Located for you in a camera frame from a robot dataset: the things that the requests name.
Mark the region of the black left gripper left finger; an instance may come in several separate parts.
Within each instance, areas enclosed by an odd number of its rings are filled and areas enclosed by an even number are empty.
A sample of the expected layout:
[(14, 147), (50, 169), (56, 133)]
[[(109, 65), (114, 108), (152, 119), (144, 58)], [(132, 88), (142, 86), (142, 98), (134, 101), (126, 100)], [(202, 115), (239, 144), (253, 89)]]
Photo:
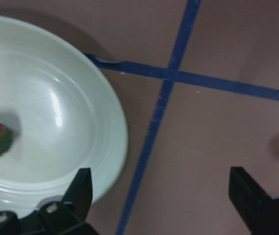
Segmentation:
[(90, 168), (80, 168), (65, 192), (65, 204), (82, 222), (86, 221), (93, 199), (93, 184)]

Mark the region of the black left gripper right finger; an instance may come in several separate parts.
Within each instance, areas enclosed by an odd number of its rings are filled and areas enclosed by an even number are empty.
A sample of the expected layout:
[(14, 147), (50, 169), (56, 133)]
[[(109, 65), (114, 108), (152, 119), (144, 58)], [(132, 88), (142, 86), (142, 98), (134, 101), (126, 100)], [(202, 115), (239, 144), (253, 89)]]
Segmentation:
[(229, 174), (229, 199), (251, 232), (259, 230), (267, 206), (273, 199), (239, 166), (232, 166)]

